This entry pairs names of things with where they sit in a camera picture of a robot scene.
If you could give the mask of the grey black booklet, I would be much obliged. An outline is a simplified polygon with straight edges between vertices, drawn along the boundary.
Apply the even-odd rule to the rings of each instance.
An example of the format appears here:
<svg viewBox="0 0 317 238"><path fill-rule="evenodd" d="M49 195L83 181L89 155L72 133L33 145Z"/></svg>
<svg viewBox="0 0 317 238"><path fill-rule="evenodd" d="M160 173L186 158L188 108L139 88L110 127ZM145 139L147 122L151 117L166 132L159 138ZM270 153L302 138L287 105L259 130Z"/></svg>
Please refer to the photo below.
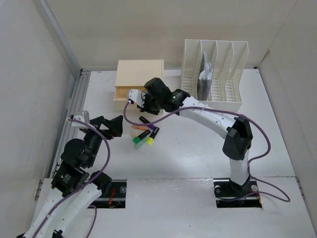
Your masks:
<svg viewBox="0 0 317 238"><path fill-rule="evenodd" d="M213 76L213 66L209 60L208 54L203 51L200 72L197 83L198 100L207 101L211 91Z"/></svg>

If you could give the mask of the cream top drawer red knob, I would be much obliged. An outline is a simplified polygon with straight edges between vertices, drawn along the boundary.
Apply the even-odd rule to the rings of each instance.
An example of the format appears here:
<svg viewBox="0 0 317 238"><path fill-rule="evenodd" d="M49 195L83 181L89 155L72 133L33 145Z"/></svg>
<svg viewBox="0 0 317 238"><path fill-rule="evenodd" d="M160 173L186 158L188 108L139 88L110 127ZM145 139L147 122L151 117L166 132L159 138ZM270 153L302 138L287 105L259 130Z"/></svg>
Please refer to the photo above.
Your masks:
<svg viewBox="0 0 317 238"><path fill-rule="evenodd" d="M127 103L127 95L131 89L138 89L143 91L144 86L115 86L113 103L117 110L123 110Z"/></svg>

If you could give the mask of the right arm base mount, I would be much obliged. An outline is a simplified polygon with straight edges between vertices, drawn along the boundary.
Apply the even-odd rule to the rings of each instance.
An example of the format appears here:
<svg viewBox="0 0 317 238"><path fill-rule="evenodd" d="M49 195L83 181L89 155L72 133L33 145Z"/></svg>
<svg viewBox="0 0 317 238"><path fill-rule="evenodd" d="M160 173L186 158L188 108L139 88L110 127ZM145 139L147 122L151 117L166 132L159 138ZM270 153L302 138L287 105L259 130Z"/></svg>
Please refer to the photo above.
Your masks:
<svg viewBox="0 0 317 238"><path fill-rule="evenodd" d="M236 185L229 178L213 180L217 208L262 208L257 182L248 180L243 186Z"/></svg>

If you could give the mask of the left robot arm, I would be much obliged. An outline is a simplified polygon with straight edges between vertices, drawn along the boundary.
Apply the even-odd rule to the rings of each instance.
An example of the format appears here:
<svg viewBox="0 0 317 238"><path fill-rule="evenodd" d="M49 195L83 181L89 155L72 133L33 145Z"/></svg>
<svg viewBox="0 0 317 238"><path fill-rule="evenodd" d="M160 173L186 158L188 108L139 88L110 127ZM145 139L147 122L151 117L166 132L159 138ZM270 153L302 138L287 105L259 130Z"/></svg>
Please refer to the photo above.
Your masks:
<svg viewBox="0 0 317 238"><path fill-rule="evenodd" d="M89 113L81 111L67 121L85 136L66 143L45 204L30 228L20 235L22 238L67 237L84 210L110 193L111 177L103 170L92 174L85 170L93 166L101 143L122 135L123 116L89 119Z"/></svg>

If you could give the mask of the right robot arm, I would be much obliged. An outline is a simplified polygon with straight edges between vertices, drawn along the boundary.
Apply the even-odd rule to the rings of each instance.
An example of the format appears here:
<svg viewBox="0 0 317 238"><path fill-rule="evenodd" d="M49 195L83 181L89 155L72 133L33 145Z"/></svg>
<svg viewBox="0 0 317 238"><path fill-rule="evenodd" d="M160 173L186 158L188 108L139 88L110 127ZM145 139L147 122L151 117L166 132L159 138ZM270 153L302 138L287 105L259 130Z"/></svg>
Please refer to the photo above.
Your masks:
<svg viewBox="0 0 317 238"><path fill-rule="evenodd" d="M248 120L241 116L231 118L224 113L210 112L210 107L189 93L181 89L170 91L160 78L151 79L144 88L147 93L142 96L144 103L141 111L157 115L160 110L171 113L187 107L176 114L198 122L224 139L222 151L229 158L231 168L229 189L235 195L244 193L250 180L247 160L253 139Z"/></svg>

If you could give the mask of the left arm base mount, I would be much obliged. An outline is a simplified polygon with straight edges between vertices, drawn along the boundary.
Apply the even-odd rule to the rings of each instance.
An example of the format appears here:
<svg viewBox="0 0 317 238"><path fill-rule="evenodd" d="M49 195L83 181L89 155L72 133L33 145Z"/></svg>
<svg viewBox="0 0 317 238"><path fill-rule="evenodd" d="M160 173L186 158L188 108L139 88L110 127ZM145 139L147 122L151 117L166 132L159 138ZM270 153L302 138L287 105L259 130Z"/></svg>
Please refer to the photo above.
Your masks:
<svg viewBox="0 0 317 238"><path fill-rule="evenodd" d="M112 181L110 190L97 198L91 205L97 209L124 209L126 205L127 180L115 179Z"/></svg>

